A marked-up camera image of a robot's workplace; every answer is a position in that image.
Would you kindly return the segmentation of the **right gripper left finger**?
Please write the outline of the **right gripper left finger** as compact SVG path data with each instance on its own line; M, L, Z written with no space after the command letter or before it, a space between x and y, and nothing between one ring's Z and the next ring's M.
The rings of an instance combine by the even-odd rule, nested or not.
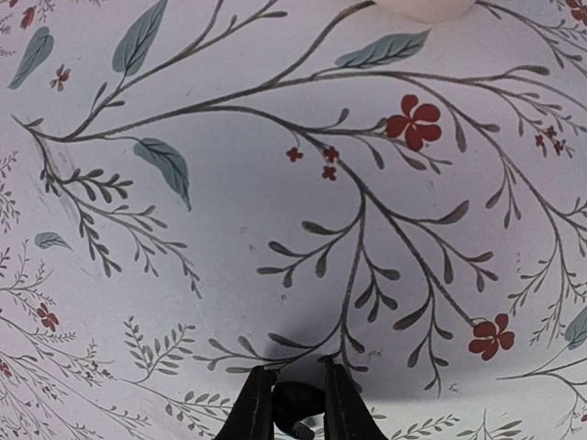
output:
M271 440L274 438L271 387L273 374L254 367L215 440Z

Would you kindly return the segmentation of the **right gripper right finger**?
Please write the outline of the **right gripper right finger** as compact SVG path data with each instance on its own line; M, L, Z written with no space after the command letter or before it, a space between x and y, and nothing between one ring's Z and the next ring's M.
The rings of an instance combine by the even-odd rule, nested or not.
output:
M325 438L330 440L385 440L357 392L354 382L340 364L325 363Z

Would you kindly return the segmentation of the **black earbud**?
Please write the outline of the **black earbud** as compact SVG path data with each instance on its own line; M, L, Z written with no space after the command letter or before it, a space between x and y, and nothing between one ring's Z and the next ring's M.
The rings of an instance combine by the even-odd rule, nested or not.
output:
M276 427L293 439L315 438L315 432L303 420L325 412L326 394L300 381L277 383L271 394L272 419Z

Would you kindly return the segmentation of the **white earbud charging case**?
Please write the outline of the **white earbud charging case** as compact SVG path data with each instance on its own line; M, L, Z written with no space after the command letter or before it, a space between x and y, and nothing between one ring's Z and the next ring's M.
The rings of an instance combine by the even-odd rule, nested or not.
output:
M416 22L436 24L462 17L475 0L375 0L375 3Z

